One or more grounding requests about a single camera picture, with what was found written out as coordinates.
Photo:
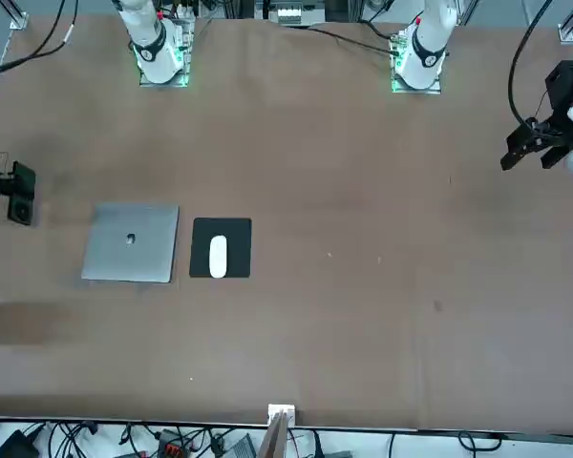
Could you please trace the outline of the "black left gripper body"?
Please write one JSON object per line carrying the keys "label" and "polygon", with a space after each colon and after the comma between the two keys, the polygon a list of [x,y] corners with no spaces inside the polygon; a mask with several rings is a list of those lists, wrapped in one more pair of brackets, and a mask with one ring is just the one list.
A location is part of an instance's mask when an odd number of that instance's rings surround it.
{"label": "black left gripper body", "polygon": [[545,78],[551,115],[537,128],[555,146],[573,149],[573,60],[563,60]]}

